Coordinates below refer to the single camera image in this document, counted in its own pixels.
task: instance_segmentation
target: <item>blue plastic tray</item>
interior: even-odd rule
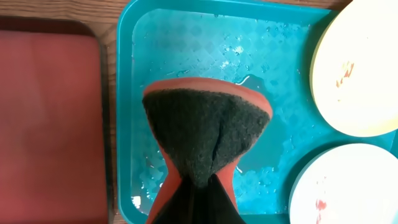
[[[302,167],[334,146],[366,142],[397,155],[395,132],[359,139],[331,128],[310,94],[314,48],[336,12],[249,1],[137,0],[118,25],[117,146],[119,209],[144,223],[167,175],[142,107],[156,80],[212,77],[262,92],[274,117],[238,164],[233,185],[248,223],[288,223],[293,182]]]

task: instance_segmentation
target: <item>white plate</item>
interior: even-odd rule
[[[398,160],[369,144],[314,158],[290,196],[291,224],[398,224]]]
[[[314,101],[324,119],[358,137],[398,128],[398,13],[395,1],[353,1],[314,53]]]

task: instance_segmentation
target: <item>tray rim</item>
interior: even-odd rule
[[[233,5],[239,7],[239,10],[232,11],[230,6]],[[268,18],[272,20],[284,18],[284,21],[286,21],[286,18],[281,16],[280,12],[289,11],[287,22],[299,19],[306,24],[317,22],[320,17],[327,16],[331,12],[335,13],[335,11],[329,9],[252,0],[132,0],[126,5],[119,17],[116,31],[116,157],[118,208],[128,223],[145,223],[147,215],[141,213],[132,203],[131,182],[121,181],[122,177],[131,178],[131,140],[128,134],[131,132],[132,124],[129,115],[132,108],[128,104],[131,99],[131,92],[129,91],[131,76],[134,75],[132,75],[131,63],[132,47],[123,47],[123,40],[132,41],[132,32],[138,20],[155,9],[219,14],[251,19],[260,19],[261,14],[264,15],[268,12]],[[249,11],[251,12],[250,16],[247,16],[246,13]],[[289,223],[289,214],[242,215],[242,217],[248,223]]]

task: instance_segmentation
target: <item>dark sponge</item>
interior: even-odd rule
[[[142,102],[158,143],[197,187],[249,150],[269,122],[265,111],[227,93],[159,90]]]

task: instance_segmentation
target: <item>wooden table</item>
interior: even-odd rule
[[[112,169],[115,195],[114,224],[126,223],[116,203],[116,25],[130,0],[0,0],[0,15],[73,19],[86,23],[108,51]],[[342,10],[351,0],[271,0],[288,4]]]

